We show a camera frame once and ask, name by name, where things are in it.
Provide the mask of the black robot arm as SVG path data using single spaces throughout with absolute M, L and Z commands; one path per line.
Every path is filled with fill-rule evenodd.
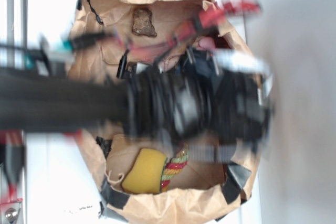
M 149 66 L 108 85 L 1 69 L 1 129 L 73 132 L 106 121 L 174 146 L 203 133 L 258 151 L 268 133 L 272 73 L 235 50 L 196 51 L 160 73 Z

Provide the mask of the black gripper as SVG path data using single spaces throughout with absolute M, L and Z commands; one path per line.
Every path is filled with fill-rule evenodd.
M 258 153 L 269 131 L 273 75 L 260 58 L 237 50 L 212 53 L 215 76 L 212 130 L 221 143 L 241 142 Z

